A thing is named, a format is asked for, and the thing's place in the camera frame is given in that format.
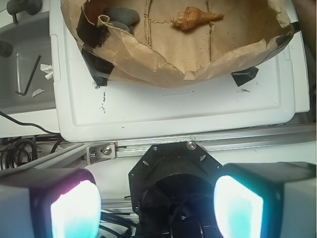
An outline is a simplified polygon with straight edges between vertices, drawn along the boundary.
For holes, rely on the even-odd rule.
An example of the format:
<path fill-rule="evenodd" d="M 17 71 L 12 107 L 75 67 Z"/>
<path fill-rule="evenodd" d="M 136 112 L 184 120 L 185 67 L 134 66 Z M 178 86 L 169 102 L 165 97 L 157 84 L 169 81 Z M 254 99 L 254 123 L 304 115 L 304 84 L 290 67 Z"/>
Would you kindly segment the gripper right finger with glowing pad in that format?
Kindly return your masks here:
<path fill-rule="evenodd" d="M 317 167 L 308 162 L 228 163 L 214 187 L 225 238 L 315 238 Z"/>

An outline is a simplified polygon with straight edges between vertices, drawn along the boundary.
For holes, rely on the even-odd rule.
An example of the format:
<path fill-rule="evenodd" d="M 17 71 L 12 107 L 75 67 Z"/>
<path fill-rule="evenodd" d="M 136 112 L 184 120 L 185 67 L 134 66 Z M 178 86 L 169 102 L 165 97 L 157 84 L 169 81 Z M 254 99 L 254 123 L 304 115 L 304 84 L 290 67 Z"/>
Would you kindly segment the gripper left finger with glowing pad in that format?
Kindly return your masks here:
<path fill-rule="evenodd" d="M 95 238 L 100 218 L 100 192 L 87 169 L 0 173 L 2 238 Z"/>

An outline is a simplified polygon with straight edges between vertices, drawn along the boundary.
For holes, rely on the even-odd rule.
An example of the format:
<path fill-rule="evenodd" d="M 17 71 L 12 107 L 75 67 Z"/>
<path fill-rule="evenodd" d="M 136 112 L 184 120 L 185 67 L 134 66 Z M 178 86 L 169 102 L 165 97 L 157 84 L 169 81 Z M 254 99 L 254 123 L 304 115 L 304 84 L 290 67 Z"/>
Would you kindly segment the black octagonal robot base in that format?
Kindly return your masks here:
<path fill-rule="evenodd" d="M 222 165 L 193 141 L 154 144 L 129 172 L 137 238 L 220 238 L 214 186 Z"/>

